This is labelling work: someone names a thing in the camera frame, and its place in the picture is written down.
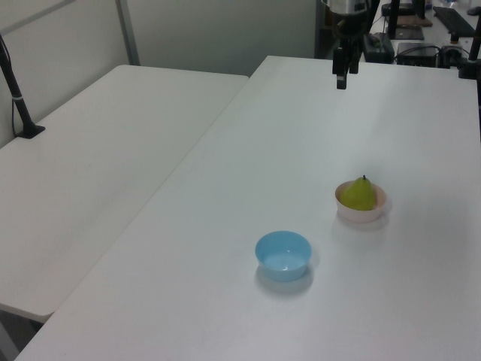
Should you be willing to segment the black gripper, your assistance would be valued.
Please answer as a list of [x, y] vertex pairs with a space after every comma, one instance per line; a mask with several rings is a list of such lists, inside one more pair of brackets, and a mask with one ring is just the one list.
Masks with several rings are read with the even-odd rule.
[[333, 52], [332, 74], [336, 76], [337, 88], [346, 89], [346, 54], [349, 55], [349, 73], [358, 74], [360, 53], [355, 47], [356, 42], [368, 30], [369, 15], [335, 14], [335, 36], [340, 40], [340, 46]]

